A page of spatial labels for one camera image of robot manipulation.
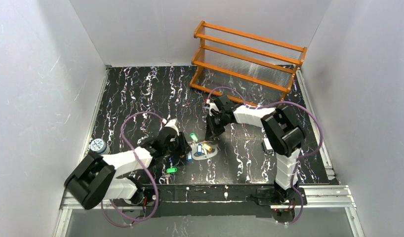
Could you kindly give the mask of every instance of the wall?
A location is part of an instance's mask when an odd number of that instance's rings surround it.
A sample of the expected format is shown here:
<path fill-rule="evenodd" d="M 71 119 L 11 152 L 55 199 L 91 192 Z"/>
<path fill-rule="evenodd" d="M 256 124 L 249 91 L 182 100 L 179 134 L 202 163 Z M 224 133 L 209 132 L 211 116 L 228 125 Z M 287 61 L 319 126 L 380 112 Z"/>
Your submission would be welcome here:
<path fill-rule="evenodd" d="M 302 73 L 365 235 L 404 236 L 404 1 L 333 1 Z"/>
<path fill-rule="evenodd" d="M 70 0 L 105 64 L 190 65 L 201 20 L 307 46 L 330 0 Z"/>
<path fill-rule="evenodd" d="M 52 236 L 105 66 L 68 0 L 0 0 L 0 236 Z"/>

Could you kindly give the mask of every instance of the marble surface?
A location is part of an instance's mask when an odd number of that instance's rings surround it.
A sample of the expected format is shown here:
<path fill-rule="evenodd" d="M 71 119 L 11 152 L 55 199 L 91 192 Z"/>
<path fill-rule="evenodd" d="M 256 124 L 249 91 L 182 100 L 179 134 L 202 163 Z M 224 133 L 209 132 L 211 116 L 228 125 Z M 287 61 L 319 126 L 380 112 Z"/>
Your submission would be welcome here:
<path fill-rule="evenodd" d="M 203 139 L 207 93 L 190 88 L 195 70 L 194 66 L 110 68 L 92 138 L 107 141 L 112 154 L 128 151 L 129 147 L 121 140 L 123 121 L 136 112 L 152 111 L 165 119 L 177 118 L 179 130 L 188 141 L 191 141 L 191 133 Z M 305 106 L 297 80 L 286 100 Z M 295 110 L 307 132 L 301 151 L 304 154 L 317 147 L 317 143 L 308 116 Z M 156 136 L 160 127 L 156 117 L 140 115 L 131 119 L 124 131 L 136 146 L 145 138 Z M 264 137 L 261 128 L 230 124 L 225 133 L 211 143 L 217 149 L 216 155 L 192 162 L 185 158 L 164 157 L 150 171 L 160 184 L 271 184 L 276 175 L 276 157 L 263 152 L 261 141 Z M 166 177 L 165 170 L 173 166 L 178 172 Z M 142 170 L 130 175 L 149 183 Z M 298 175 L 305 184 L 328 183 L 320 154 L 301 161 Z"/>

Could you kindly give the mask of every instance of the aluminum frame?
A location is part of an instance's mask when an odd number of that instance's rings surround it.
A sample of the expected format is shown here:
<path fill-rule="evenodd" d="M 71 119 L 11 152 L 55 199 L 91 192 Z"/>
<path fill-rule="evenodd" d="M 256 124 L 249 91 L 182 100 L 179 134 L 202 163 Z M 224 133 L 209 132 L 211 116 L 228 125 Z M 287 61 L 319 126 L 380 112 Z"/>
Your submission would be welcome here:
<path fill-rule="evenodd" d="M 99 95 L 98 102 L 95 107 L 95 111 L 93 113 L 93 119 L 91 121 L 91 125 L 89 128 L 89 132 L 87 134 L 87 140 L 85 142 L 83 154 L 88 150 L 88 143 L 91 138 L 91 133 L 93 130 L 93 126 L 95 124 L 97 113 L 99 111 L 99 105 L 103 97 L 103 93 L 105 91 L 105 85 L 108 79 L 108 73 L 106 72 L 106 77 L 102 84 L 102 89 Z M 304 97 L 305 105 L 308 110 L 310 110 L 314 114 L 314 110 L 310 103 L 310 98 L 307 93 L 307 89 L 305 87 L 304 78 L 302 77 L 301 71 L 298 70 L 296 72 L 297 80 L 301 88 L 302 95 Z M 313 130 L 316 135 L 317 142 L 319 140 L 318 129 L 315 124 L 313 125 Z M 331 161 L 328 156 L 327 149 L 325 148 L 325 144 L 323 143 L 323 147 L 320 150 L 324 166 L 327 169 L 332 170 Z M 352 197 L 352 194 L 349 190 L 349 186 L 347 185 L 301 185 L 304 188 L 305 194 L 307 196 L 308 204 L 305 205 L 305 208 L 329 208 L 329 207 L 339 207 L 345 208 L 346 216 L 349 219 L 349 224 L 352 229 L 352 233 L 354 237 L 364 237 L 364 233 L 359 222 L 358 215 L 356 213 L 356 204 Z M 109 201 L 103 202 L 105 209 L 113 209 L 110 205 Z M 271 205 L 270 208 L 281 208 L 281 205 Z M 141 209 L 142 207 L 131 206 L 124 207 L 124 209 Z M 77 200 L 69 193 L 65 192 L 64 196 L 61 200 L 60 212 L 58 216 L 57 226 L 54 232 L 54 237 L 65 237 L 67 234 L 68 226 L 70 223 L 71 215 L 73 209 L 82 209 L 81 205 Z"/>

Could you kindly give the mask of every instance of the orange rack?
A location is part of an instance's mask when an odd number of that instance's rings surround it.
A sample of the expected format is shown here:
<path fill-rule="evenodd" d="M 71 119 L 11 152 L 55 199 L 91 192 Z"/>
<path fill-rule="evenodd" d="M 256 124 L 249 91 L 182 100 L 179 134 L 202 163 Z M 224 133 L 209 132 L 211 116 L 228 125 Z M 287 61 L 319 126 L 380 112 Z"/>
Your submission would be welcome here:
<path fill-rule="evenodd" d="M 194 33 L 200 39 L 199 48 L 192 59 L 197 65 L 190 86 L 211 92 L 218 86 L 230 86 L 229 78 L 238 83 L 236 90 L 244 94 L 247 102 L 257 105 L 283 100 L 290 92 L 296 70 L 302 65 L 307 47 L 208 24 L 204 21 Z M 260 98 L 256 90 L 265 93 Z M 225 92 L 231 100 L 241 103 L 234 93 Z"/>

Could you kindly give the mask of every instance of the wooden rack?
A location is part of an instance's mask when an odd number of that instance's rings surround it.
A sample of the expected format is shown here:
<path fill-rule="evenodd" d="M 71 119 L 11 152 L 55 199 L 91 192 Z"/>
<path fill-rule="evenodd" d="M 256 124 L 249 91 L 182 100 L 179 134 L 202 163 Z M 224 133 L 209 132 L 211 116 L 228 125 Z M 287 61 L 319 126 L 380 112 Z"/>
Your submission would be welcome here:
<path fill-rule="evenodd" d="M 226 39 L 208 35 L 206 31 L 207 28 L 219 31 L 220 36 L 225 37 Z M 305 53 L 307 51 L 307 47 L 299 47 L 288 43 L 267 39 L 225 27 L 208 24 L 204 21 L 201 21 L 201 23 L 195 29 L 194 37 L 200 39 L 200 44 L 192 59 L 192 64 L 197 65 L 197 71 L 191 80 L 190 86 L 206 92 L 211 92 L 212 90 L 202 85 L 198 85 L 196 82 L 202 71 L 204 69 L 209 69 L 276 90 L 281 95 L 280 99 L 283 100 L 291 90 L 295 72 L 304 62 Z M 250 39 L 250 43 L 253 42 L 254 44 L 257 44 L 252 46 L 251 44 L 244 45 L 238 42 L 233 42 L 238 41 L 239 38 Z M 262 49 L 257 48 L 257 46 L 259 46 L 258 42 L 262 42 L 261 45 L 264 46 Z M 207 43 L 212 43 L 216 47 L 207 45 Z M 269 46 L 272 46 L 272 50 L 264 50 L 265 47 L 268 48 Z M 220 58 L 225 59 L 226 61 L 230 60 L 233 62 L 233 65 L 229 66 L 230 64 L 221 63 L 221 61 L 217 59 L 210 61 L 208 58 Z M 293 67 L 288 68 L 281 66 L 280 64 L 291 64 Z M 253 68 L 254 66 L 256 68 L 255 71 L 262 71 L 262 73 L 247 73 L 248 69 L 240 69 L 239 65 L 242 65 L 242 67 L 246 65 L 246 68 Z M 279 79 L 274 79 L 271 78 L 272 76 L 267 76 L 276 75 L 276 73 L 278 73 L 280 76 Z M 213 94 L 218 96 L 222 95 L 222 93 L 218 91 L 214 91 Z M 240 98 L 230 95 L 229 97 L 233 101 L 239 103 L 242 102 Z"/>

